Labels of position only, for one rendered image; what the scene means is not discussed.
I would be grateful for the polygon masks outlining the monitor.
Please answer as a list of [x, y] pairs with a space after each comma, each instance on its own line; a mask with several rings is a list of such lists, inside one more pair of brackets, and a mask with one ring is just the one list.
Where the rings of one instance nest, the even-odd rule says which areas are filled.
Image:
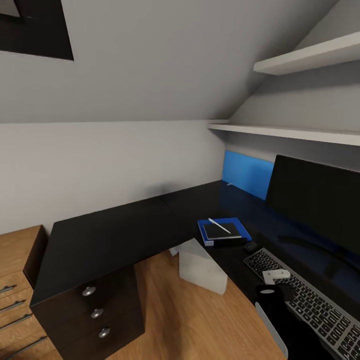
[[341, 256], [360, 256], [360, 172], [277, 154], [264, 205], [338, 244], [337, 253], [313, 242], [304, 243], [360, 269]]

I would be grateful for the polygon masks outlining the keyboard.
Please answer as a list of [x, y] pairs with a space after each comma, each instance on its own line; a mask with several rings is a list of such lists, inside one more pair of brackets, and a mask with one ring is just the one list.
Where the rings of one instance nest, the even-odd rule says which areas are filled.
[[289, 278], [274, 279], [295, 289], [294, 301], [286, 301], [342, 360], [360, 360], [360, 322], [264, 247], [243, 261], [264, 282], [263, 271], [287, 270]]

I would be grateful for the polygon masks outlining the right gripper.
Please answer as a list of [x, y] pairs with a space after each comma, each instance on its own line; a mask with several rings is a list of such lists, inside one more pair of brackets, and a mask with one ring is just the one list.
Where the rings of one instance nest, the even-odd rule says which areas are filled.
[[260, 296], [259, 293], [263, 289], [275, 289], [282, 295], [284, 302], [293, 302], [294, 297], [297, 293], [293, 285], [287, 283], [275, 283], [273, 285], [261, 284], [255, 288], [255, 293]]

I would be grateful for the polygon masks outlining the notebook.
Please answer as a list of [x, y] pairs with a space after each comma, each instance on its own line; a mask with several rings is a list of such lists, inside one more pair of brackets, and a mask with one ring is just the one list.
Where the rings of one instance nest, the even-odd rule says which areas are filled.
[[204, 224], [203, 227], [209, 240], [241, 238], [234, 223]]

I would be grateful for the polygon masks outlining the mouse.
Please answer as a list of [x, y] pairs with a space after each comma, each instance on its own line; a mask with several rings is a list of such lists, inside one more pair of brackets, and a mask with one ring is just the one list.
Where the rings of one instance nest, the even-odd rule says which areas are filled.
[[254, 241], [249, 241], [244, 244], [244, 248], [249, 251], [250, 253], [255, 251], [258, 247], [258, 244]]

